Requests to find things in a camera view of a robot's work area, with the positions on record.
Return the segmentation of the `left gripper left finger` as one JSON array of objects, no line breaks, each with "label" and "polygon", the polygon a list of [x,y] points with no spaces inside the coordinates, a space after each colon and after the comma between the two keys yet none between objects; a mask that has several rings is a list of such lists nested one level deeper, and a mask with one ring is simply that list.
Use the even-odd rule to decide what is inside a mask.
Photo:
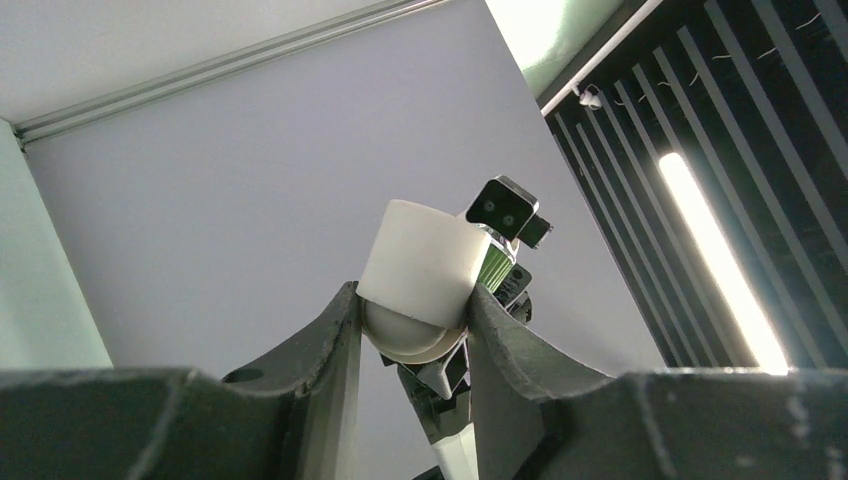
[{"label": "left gripper left finger", "polygon": [[269,421],[271,479],[350,479],[362,349],[356,281],[309,324],[222,378],[281,404]]}]

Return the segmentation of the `green plastic faucet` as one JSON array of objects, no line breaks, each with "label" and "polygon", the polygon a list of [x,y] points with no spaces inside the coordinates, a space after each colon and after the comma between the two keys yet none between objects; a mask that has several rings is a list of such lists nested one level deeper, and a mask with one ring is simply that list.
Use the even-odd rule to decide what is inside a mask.
[{"label": "green plastic faucet", "polygon": [[489,248],[478,274],[477,282],[494,293],[517,263],[519,240],[508,240],[493,228],[477,224],[489,237]]}]

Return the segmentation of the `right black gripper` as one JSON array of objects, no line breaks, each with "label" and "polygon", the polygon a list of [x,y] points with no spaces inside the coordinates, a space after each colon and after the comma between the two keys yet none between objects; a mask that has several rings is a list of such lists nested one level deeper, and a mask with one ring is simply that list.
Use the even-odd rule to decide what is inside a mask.
[{"label": "right black gripper", "polygon": [[[531,320],[527,288],[532,274],[516,264],[494,291],[496,300],[522,324]],[[426,364],[403,364],[386,356],[384,366],[395,365],[402,388],[430,444],[459,434],[472,424],[467,336],[445,355]]]}]

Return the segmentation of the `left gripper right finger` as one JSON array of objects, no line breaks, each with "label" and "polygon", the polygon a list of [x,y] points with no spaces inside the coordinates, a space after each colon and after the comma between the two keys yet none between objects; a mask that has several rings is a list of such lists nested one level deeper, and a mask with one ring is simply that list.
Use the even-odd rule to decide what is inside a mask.
[{"label": "left gripper right finger", "polygon": [[468,304],[471,414],[482,479],[540,479],[564,449],[570,398],[610,381],[514,319],[484,286]]}]

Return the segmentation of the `white elbow fitting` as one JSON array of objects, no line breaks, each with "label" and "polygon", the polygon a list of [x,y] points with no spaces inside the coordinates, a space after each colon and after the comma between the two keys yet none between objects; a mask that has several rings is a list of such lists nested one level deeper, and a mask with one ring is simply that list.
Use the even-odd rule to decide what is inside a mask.
[{"label": "white elbow fitting", "polygon": [[489,246],[486,232],[457,216],[390,201],[356,287],[375,348],[413,365],[453,348]]}]

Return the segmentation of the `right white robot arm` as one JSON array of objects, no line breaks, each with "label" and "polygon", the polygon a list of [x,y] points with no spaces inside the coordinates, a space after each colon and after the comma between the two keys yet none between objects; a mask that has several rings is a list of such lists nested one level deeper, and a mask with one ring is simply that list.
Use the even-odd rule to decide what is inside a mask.
[{"label": "right white robot arm", "polygon": [[467,341],[433,362],[397,365],[397,374],[437,465],[421,479],[477,479]]}]

